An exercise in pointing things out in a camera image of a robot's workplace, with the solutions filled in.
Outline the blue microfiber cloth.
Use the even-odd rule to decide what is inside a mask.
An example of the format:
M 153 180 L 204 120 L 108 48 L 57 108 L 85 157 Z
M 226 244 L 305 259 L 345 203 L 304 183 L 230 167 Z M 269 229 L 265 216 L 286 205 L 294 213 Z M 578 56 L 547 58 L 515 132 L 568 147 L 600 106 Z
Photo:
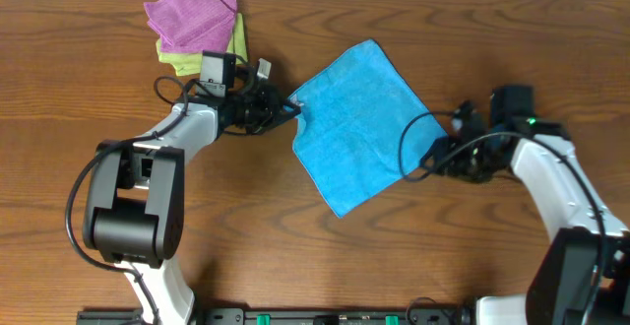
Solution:
M 372 39 L 289 99 L 301 106 L 292 149 L 339 218 L 418 168 L 446 134 Z

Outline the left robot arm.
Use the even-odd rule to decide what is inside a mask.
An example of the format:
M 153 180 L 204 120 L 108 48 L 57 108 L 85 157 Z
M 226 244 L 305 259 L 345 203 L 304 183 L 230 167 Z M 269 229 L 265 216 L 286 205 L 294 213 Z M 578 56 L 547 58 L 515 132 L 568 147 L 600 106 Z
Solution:
M 272 85 L 214 96 L 185 87 L 163 121 L 124 141 L 102 142 L 83 175 L 90 186 L 83 221 L 99 266 L 124 274 L 142 324 L 190 324 L 196 299 L 176 250 L 185 213 L 185 167 L 220 136 L 262 135 L 300 108 Z

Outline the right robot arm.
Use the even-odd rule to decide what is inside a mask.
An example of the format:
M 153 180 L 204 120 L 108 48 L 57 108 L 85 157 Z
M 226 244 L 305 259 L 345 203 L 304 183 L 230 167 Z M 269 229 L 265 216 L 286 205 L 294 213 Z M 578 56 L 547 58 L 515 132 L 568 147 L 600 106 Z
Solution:
M 473 183 L 510 170 L 550 240 L 526 293 L 481 297 L 459 323 L 628 323 L 629 228 L 605 206 L 561 128 L 462 131 L 437 139 L 420 165 Z

